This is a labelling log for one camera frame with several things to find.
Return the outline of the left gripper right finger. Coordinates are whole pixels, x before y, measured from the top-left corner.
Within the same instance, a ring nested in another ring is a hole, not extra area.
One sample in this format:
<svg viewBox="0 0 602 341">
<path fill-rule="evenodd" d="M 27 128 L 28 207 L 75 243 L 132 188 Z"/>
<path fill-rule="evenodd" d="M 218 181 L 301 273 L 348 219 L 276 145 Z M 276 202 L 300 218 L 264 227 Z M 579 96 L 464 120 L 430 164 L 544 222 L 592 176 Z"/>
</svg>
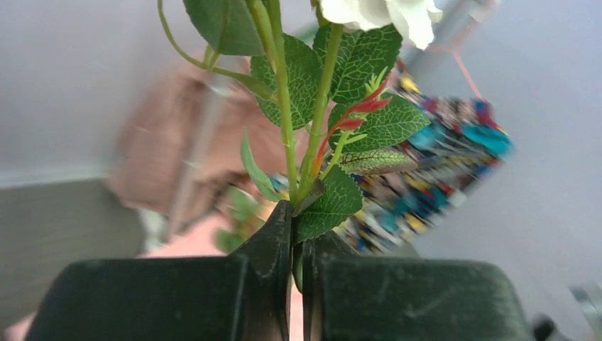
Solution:
<svg viewBox="0 0 602 341">
<path fill-rule="evenodd" d="M 506 274 L 480 261 L 361 256 L 335 233 L 302 245 L 306 340 L 532 340 Z"/>
</svg>

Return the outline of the artificial flower bouquet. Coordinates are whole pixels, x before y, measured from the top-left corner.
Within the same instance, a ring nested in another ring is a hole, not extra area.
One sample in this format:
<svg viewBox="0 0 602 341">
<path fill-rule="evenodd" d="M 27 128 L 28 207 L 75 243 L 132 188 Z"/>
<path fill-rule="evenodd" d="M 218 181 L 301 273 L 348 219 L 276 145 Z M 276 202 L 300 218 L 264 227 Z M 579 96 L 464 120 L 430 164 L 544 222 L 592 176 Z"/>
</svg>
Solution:
<svg viewBox="0 0 602 341">
<path fill-rule="evenodd" d="M 214 233 L 214 245 L 226 254 L 232 253 L 265 223 L 260 216 L 262 204 L 254 196 L 230 186 L 226 191 L 225 213 L 229 225 Z"/>
</svg>

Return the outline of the pale peach rose stem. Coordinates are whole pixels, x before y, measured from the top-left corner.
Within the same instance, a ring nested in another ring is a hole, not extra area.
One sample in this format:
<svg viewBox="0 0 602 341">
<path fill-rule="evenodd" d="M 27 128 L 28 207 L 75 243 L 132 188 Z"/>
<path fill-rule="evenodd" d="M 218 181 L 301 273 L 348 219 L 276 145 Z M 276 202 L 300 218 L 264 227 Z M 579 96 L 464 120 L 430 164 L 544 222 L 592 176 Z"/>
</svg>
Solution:
<svg viewBox="0 0 602 341">
<path fill-rule="evenodd" d="M 427 117 L 390 94 L 404 40 L 424 50 L 442 10 L 433 1 L 313 1 L 312 45 L 283 30 L 279 1 L 186 1 L 207 42 L 203 60 L 253 93 L 281 133 L 291 212 L 289 270 L 302 285 L 299 247 L 339 226 L 362 206 L 355 175 L 408 171 L 417 164 L 394 146 Z"/>
</svg>

